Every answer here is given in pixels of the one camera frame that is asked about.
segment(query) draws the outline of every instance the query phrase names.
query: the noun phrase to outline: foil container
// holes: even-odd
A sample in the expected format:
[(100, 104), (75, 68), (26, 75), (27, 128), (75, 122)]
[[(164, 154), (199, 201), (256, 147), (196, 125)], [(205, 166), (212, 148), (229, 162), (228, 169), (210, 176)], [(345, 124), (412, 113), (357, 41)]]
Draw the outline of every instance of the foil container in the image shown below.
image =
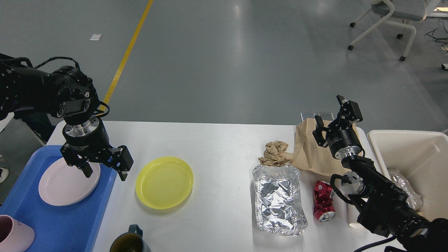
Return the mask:
[(300, 171), (294, 166), (257, 165), (252, 175), (259, 229), (283, 236), (301, 234), (308, 221), (300, 198)]

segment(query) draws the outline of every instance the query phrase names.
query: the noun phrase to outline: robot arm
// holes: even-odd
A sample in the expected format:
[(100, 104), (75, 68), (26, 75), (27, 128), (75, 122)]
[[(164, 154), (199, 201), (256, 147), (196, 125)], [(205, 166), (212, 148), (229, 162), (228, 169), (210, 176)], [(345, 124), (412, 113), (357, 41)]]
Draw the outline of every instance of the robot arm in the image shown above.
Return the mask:
[(81, 72), (75, 60), (75, 67), (63, 66), (51, 74), (37, 70), (61, 58), (73, 60), (54, 57), (34, 68), (28, 58), (0, 54), (0, 120), (10, 112), (43, 112), (63, 118), (67, 123), (62, 132), (66, 143), (61, 153), (67, 164), (90, 177), (92, 168), (87, 161), (103, 163), (124, 181), (134, 161), (126, 146), (114, 148), (109, 144), (101, 120), (109, 110), (104, 113), (97, 109), (101, 104), (108, 106), (99, 100), (92, 79)]
[[(429, 222), (418, 215), (407, 205), (408, 195), (376, 171), (371, 159), (358, 155), (363, 149), (353, 123), (362, 121), (361, 112), (356, 102), (342, 96), (337, 98), (340, 104), (337, 118), (324, 127), (322, 118), (316, 116), (317, 126), (313, 131), (317, 144), (329, 147), (332, 156), (351, 170), (343, 176), (332, 175), (330, 184), (337, 195), (356, 206), (360, 213), (358, 222), (370, 232), (385, 237), (392, 234), (409, 252), (440, 251), (448, 238), (448, 220), (438, 218)], [(341, 180), (349, 199), (336, 187), (336, 179)]]

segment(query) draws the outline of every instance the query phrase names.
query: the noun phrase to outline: mug handle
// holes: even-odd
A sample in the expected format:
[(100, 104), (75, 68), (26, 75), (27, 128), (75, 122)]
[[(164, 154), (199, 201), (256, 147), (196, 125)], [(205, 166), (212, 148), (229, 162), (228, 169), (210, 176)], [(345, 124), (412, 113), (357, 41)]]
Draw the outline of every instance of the mug handle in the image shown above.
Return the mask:
[(143, 237), (143, 230), (137, 224), (129, 225), (129, 233), (138, 234), (140, 237)]

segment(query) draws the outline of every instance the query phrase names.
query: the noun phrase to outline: gray floor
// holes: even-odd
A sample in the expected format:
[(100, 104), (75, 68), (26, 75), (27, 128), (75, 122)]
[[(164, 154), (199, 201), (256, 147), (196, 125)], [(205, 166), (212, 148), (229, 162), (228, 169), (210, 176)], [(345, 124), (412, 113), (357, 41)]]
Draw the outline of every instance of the gray floor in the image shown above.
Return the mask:
[[(104, 97), (146, 4), (2, 1), (0, 52), (34, 64), (73, 57)], [(396, 39), (401, 29), (393, 26), (381, 26), (348, 51), (378, 20), (369, 14), (348, 26), (368, 7), (357, 0), (154, 0), (106, 120), (293, 125), (300, 112), (336, 113), (341, 94), (359, 103), (366, 131), (447, 129), (448, 71), (440, 69), (447, 52), (424, 36), (438, 27), (435, 35), (447, 37), (442, 23), (415, 24), (405, 62), (398, 58), (407, 34)], [(104, 35), (92, 42), (93, 33)], [(7, 138), (14, 139), (5, 130), (0, 139)], [(20, 170), (19, 161), (36, 150), (31, 139), (0, 142), (1, 154), (19, 149), (5, 156), (10, 169)], [(0, 203), (9, 190), (0, 185)]]

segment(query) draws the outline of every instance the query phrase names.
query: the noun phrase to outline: yellow plate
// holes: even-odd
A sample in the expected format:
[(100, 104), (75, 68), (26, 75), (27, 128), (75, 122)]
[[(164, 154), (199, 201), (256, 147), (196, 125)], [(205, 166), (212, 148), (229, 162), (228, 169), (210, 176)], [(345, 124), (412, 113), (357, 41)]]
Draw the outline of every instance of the yellow plate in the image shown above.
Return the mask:
[(177, 206), (193, 188), (193, 172), (182, 159), (165, 156), (149, 162), (140, 172), (135, 192), (150, 208), (168, 209)]

